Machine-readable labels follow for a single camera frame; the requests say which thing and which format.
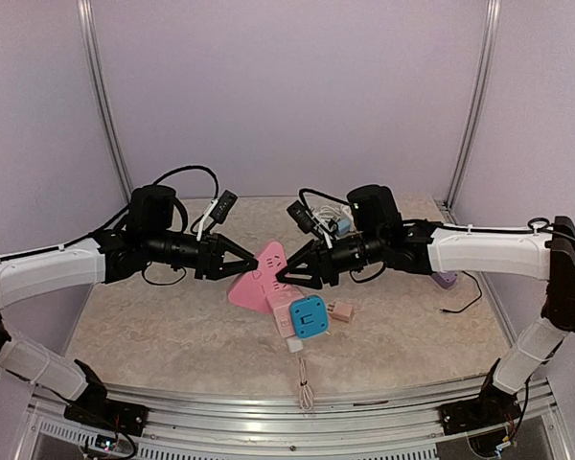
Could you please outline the pink cube socket adapter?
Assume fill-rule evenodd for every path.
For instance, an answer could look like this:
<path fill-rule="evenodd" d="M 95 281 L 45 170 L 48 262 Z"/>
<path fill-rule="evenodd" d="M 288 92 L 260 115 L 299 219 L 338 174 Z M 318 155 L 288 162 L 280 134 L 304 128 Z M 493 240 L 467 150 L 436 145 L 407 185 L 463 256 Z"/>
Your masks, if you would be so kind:
<path fill-rule="evenodd" d="M 298 288 L 276 291 L 266 296 L 268 308 L 274 316 L 278 333 L 282 338 L 295 336 L 290 306 L 303 297 L 303 293 Z"/>

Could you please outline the pink triangular power socket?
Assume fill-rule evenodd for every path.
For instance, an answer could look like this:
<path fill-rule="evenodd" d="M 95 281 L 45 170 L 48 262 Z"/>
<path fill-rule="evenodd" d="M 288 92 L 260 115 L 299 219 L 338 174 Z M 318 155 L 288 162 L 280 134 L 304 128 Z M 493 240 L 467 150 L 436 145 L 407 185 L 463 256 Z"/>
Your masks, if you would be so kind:
<path fill-rule="evenodd" d="M 268 242 L 256 255 L 258 267 L 238 276 L 227 290 L 230 304 L 259 313 L 272 314 L 267 298 L 276 300 L 281 294 L 296 300 L 303 296 L 294 286 L 277 281 L 276 274 L 287 265 L 286 252 L 278 241 Z"/>

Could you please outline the blue square plug adapter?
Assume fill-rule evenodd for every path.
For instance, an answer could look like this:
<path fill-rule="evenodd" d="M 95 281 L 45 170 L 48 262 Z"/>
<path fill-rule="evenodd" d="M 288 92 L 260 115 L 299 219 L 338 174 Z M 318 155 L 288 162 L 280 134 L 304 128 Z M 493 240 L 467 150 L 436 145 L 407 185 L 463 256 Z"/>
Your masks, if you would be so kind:
<path fill-rule="evenodd" d="M 289 313 L 295 334 L 308 339 L 325 333 L 329 328 L 329 315 L 324 300 L 311 295 L 292 302 Z"/>

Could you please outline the small pink charger plug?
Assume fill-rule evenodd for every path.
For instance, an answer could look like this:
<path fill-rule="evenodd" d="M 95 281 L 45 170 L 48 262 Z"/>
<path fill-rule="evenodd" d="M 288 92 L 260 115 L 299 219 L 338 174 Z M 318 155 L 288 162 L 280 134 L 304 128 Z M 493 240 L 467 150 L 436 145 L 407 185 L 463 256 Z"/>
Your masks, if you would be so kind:
<path fill-rule="evenodd" d="M 331 319 L 346 324 L 352 322 L 356 310 L 353 304 L 342 301 L 336 301 L 327 306 L 327 313 Z"/>

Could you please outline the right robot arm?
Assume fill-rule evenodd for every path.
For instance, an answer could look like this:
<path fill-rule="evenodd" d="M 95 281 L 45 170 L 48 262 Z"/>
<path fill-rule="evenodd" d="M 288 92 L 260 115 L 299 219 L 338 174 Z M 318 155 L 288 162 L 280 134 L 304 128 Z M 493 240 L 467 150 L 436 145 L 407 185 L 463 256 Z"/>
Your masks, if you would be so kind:
<path fill-rule="evenodd" d="M 533 218 L 523 228 L 483 228 L 403 219 L 391 190 L 366 185 L 347 194 L 356 230 L 317 236 L 276 275 L 282 284 L 321 289 L 344 272 L 368 265 L 411 274 L 447 271 L 513 274 L 547 284 L 536 319 L 493 365 L 471 404 L 471 417 L 489 426 L 513 404 L 536 370 L 575 333 L 575 225 L 564 216 Z"/>

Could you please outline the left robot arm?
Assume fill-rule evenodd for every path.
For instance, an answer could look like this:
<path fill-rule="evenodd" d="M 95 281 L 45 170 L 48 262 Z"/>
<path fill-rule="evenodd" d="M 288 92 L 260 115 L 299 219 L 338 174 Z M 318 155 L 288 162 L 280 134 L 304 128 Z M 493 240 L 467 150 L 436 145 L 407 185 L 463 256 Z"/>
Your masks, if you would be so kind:
<path fill-rule="evenodd" d="M 42 294 L 123 281 L 153 264 L 191 270 L 198 280 L 222 280 L 257 268 L 255 256 L 214 232 L 236 203 L 215 190 L 190 234 L 188 214 L 162 178 L 132 191 L 128 204 L 107 223 L 64 244 L 0 255 L 0 372 L 42 386 L 75 407 L 94 426 L 105 426 L 115 406 L 96 373 L 5 326 L 2 310 Z"/>

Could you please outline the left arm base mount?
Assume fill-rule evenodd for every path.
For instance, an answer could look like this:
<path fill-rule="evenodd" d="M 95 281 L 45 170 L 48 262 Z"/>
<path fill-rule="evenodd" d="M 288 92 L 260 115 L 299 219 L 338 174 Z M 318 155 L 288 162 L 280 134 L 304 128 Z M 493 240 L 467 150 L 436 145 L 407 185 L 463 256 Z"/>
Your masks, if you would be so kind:
<path fill-rule="evenodd" d="M 64 410 L 67 420 L 120 434 L 140 437 L 150 410 L 141 404 L 106 400 L 100 409 L 86 410 L 69 404 Z"/>

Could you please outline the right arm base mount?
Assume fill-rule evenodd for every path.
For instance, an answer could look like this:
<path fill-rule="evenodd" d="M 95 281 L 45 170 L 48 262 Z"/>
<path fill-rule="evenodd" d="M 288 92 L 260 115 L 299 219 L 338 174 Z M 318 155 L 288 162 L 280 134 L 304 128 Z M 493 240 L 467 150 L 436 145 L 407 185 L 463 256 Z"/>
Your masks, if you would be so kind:
<path fill-rule="evenodd" d="M 444 434 L 449 436 L 514 421 L 521 416 L 517 402 L 479 398 L 450 402 L 438 408 Z"/>

